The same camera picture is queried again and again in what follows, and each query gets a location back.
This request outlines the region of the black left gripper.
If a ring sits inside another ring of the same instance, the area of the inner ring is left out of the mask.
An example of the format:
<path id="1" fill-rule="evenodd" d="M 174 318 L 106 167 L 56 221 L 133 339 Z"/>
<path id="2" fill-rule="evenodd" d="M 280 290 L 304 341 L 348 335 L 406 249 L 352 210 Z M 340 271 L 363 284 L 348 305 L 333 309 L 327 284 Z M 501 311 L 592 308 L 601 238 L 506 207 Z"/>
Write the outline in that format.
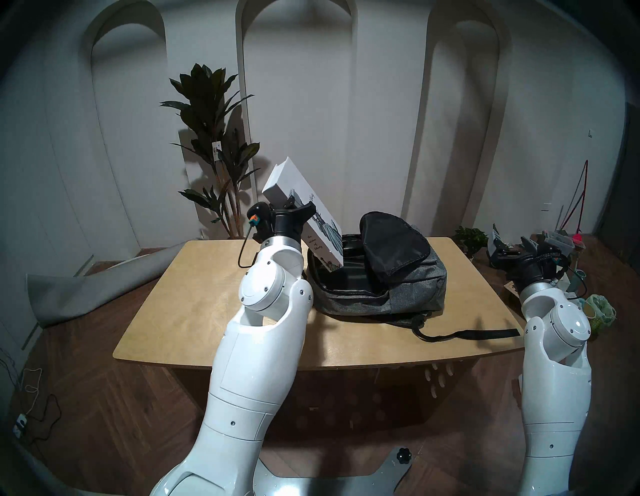
<path id="1" fill-rule="evenodd" d="M 275 236 L 283 236 L 301 244 L 303 227 L 316 213 L 313 201 L 297 207 L 295 196 L 289 196 L 284 208 L 280 209 L 260 201 L 248 210 L 249 224 L 256 229 L 253 240 L 264 243 Z"/>

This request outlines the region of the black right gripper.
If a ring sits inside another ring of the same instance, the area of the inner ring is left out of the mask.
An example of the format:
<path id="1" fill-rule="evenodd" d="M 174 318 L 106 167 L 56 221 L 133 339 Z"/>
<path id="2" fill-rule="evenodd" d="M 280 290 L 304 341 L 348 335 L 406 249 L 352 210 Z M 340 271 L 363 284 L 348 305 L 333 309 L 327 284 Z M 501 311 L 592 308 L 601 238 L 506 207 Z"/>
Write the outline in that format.
<path id="1" fill-rule="evenodd" d="M 499 231 L 493 223 L 488 243 L 489 265 L 504 271 L 506 279 L 514 282 L 515 286 L 549 282 L 549 275 L 545 273 L 547 263 L 538 260 L 539 256 L 549 252 L 549 244 L 546 242 L 538 244 L 523 236 L 520 238 L 520 246 L 523 251 L 508 248 L 502 242 Z"/>

